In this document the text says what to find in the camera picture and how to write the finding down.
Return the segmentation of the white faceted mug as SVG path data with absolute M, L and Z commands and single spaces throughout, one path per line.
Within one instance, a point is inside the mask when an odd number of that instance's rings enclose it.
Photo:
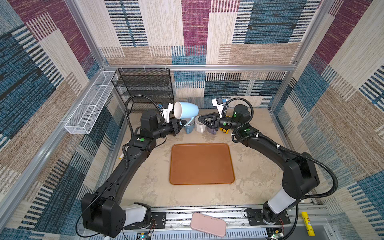
M 196 130 L 196 132 L 202 134 L 206 131 L 207 126 L 199 121 L 199 117 L 200 116 L 195 117 L 195 130 Z

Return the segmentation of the blue patterned mug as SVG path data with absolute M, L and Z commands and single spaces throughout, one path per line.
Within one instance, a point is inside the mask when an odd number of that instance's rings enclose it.
M 186 131 L 187 135 L 191 134 L 195 129 L 195 121 L 191 121 L 189 124 L 184 126 L 184 130 Z

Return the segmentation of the light blue mug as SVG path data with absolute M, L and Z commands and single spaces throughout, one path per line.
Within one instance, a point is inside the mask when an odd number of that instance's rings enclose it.
M 188 102 L 176 102 L 173 108 L 176 119 L 189 120 L 186 125 L 189 125 L 192 120 L 199 114 L 199 107 Z

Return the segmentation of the purple mug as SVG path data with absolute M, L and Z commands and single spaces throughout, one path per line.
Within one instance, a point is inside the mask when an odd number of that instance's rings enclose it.
M 215 128 L 215 127 L 207 127 L 207 131 L 212 134 L 212 135 L 216 135 L 217 132 L 218 132 L 218 129 Z

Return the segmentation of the yellow mug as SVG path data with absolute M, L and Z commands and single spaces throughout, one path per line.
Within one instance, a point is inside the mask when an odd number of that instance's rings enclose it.
M 228 129 L 224 129 L 224 128 L 219 128 L 219 130 L 224 133 L 225 135 L 228 135 L 229 134 L 229 130 Z

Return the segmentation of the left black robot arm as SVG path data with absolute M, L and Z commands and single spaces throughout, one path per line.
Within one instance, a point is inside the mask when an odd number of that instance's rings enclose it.
M 123 209 L 120 203 L 133 176 L 158 146 L 157 139 L 176 136 L 187 123 L 180 117 L 171 118 L 170 107 L 154 106 L 142 114 L 139 127 L 133 129 L 129 124 L 131 139 L 122 146 L 123 159 L 93 194 L 87 193 L 81 200 L 82 214 L 77 221 L 96 235 L 115 238 L 126 226 L 144 228 L 152 223 L 150 206 L 134 203 Z

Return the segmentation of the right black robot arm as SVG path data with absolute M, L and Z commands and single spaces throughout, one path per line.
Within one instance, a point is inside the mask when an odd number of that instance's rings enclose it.
M 262 134 L 251 126 L 254 116 L 251 103 L 240 98 L 241 104 L 235 106 L 232 116 L 227 116 L 227 110 L 233 100 L 213 99 L 216 113 L 202 115 L 199 122 L 212 130 L 232 130 L 231 138 L 234 143 L 258 151 L 274 162 L 283 171 L 281 189 L 263 205 L 260 216 L 267 225 L 272 225 L 287 213 L 287 209 L 297 207 L 305 199 L 325 198 L 336 192 L 339 181 L 336 174 L 324 163 L 315 160 L 308 153 L 298 153 L 287 149 Z M 324 169 L 331 177 L 332 187 L 325 193 L 311 195 L 310 192 L 320 184 L 316 167 Z

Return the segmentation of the brown serving tray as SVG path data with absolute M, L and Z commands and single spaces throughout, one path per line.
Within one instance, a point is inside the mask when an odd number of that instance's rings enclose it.
M 169 181 L 172 185 L 232 184 L 235 181 L 235 172 L 229 145 L 173 145 Z

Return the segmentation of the black mesh shelf rack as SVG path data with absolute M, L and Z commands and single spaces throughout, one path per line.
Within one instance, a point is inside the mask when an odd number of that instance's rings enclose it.
M 135 95 L 149 97 L 161 107 L 174 104 L 174 90 L 167 68 L 119 68 L 111 79 L 123 103 Z

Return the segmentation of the pink pouch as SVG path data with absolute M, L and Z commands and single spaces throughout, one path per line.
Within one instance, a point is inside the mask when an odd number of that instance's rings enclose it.
M 211 216 L 193 213 L 190 226 L 195 231 L 224 237 L 226 235 L 227 223 L 224 220 Z

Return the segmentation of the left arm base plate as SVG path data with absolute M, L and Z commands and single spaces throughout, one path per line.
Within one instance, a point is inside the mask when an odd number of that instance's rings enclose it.
M 128 226 L 124 226 L 124 230 L 149 230 L 150 228 L 164 229 L 167 220 L 166 212 L 152 212 L 151 217 L 147 220 L 147 217 L 142 222 L 133 223 Z

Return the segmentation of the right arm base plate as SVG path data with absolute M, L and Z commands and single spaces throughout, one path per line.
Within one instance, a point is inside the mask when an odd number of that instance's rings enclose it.
M 245 210 L 245 216 L 249 221 L 250 226 L 266 226 L 266 225 L 289 225 L 291 220 L 286 210 L 276 214 L 269 209 L 251 209 Z

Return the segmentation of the yellow marker right rail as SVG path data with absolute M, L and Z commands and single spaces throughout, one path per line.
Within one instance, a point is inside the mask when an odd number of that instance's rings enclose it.
M 312 227 L 312 224 L 311 224 L 311 221 L 310 221 L 308 213 L 307 212 L 302 212 L 301 215 L 302 215 L 302 219 L 303 219 L 303 221 L 305 223 L 308 235 L 310 237 L 315 237 L 316 235 L 315 235 L 314 229 Z

